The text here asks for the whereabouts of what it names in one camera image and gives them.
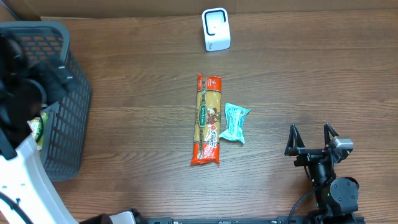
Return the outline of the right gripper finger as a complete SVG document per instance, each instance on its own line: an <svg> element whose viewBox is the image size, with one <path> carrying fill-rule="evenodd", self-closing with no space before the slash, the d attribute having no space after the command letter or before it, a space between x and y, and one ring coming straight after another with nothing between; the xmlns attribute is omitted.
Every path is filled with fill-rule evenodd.
<svg viewBox="0 0 398 224"><path fill-rule="evenodd" d="M331 141L331 137L336 137L338 136L338 133L331 127L331 125L329 123L326 123L324 125L324 140L325 140L325 146L328 146L330 141Z"/></svg>
<svg viewBox="0 0 398 224"><path fill-rule="evenodd" d="M305 150L305 145L299 135L298 129L295 124L290 126L289 139L285 148L285 156L298 156Z"/></svg>

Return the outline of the teal packet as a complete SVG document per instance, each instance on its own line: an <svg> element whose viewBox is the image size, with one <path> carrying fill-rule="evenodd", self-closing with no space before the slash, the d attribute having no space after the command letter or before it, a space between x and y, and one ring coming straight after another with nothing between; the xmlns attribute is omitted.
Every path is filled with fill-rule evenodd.
<svg viewBox="0 0 398 224"><path fill-rule="evenodd" d="M249 114L250 109L226 103L224 112L226 118L226 129L220 134L220 138L229 141L240 141L244 144L244 120Z"/></svg>

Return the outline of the orange spaghetti packet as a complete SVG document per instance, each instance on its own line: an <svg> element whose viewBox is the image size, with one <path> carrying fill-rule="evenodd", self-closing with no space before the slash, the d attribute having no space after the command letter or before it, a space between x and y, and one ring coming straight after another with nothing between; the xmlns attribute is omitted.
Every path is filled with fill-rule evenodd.
<svg viewBox="0 0 398 224"><path fill-rule="evenodd" d="M192 165L220 163L221 77L197 79Z"/></svg>

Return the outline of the green snack packet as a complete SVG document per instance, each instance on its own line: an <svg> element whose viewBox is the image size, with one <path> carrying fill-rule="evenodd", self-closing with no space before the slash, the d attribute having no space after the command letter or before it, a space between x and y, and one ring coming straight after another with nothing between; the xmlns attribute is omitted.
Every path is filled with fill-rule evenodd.
<svg viewBox="0 0 398 224"><path fill-rule="evenodd" d="M45 125L49 118L47 113L41 113L39 117L36 117L30 121L28 121L28 125L32 130L31 135L34 137L37 142L37 150L39 154L41 154L43 142L44 142L44 133L45 133Z"/></svg>

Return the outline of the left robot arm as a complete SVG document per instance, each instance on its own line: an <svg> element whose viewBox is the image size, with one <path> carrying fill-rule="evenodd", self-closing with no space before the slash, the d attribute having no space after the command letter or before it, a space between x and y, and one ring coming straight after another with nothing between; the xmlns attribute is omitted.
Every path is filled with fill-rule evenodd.
<svg viewBox="0 0 398 224"><path fill-rule="evenodd" d="M1 213L9 223L76 223L45 172L29 121L78 86L63 62L31 64L19 41L1 32Z"/></svg>

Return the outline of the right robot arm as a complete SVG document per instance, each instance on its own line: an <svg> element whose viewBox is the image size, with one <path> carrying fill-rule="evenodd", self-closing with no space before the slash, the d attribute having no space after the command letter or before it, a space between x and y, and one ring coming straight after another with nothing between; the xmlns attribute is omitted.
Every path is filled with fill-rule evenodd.
<svg viewBox="0 0 398 224"><path fill-rule="evenodd" d="M323 130L325 146L307 149L296 125L290 126L284 154L295 157L294 166L304 168L312 190L294 204L287 223L364 223L363 217L354 215L358 211L358 181L352 177L337 178L335 173L335 164L352 153L354 143L350 138L339 136L328 123ZM305 217L294 217L296 208L311 195L315 196L318 209Z"/></svg>

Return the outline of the white barcode scanner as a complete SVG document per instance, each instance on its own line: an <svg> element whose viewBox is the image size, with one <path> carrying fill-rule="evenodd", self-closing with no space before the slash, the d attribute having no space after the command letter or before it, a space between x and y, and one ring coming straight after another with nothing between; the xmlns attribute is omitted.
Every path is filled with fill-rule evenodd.
<svg viewBox="0 0 398 224"><path fill-rule="evenodd" d="M231 33L226 9L222 7L206 9L201 19L206 50L214 52L230 48Z"/></svg>

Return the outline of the grey plastic shopping basket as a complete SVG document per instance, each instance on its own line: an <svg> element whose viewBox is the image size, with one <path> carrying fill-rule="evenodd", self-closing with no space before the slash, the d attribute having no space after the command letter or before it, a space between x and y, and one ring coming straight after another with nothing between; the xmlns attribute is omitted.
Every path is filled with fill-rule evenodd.
<svg viewBox="0 0 398 224"><path fill-rule="evenodd" d="M40 160L51 181L74 178L80 171L92 91L80 64L70 50L70 34L59 22L2 22L21 41L33 61L60 59L77 79L78 87L44 109L48 116Z"/></svg>

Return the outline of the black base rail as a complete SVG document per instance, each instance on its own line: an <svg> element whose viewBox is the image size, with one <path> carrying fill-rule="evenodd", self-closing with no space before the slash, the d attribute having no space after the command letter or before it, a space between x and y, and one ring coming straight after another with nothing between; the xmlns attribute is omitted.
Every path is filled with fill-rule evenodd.
<svg viewBox="0 0 398 224"><path fill-rule="evenodd" d="M343 223L343 224L365 224L364 217L352 218L326 218L322 223ZM146 218L144 223L148 224L288 224L288 216L279 216L277 218L243 218L243 219L173 219L173 218ZM291 224L309 224L321 223L312 221L305 216L295 216L291 218Z"/></svg>

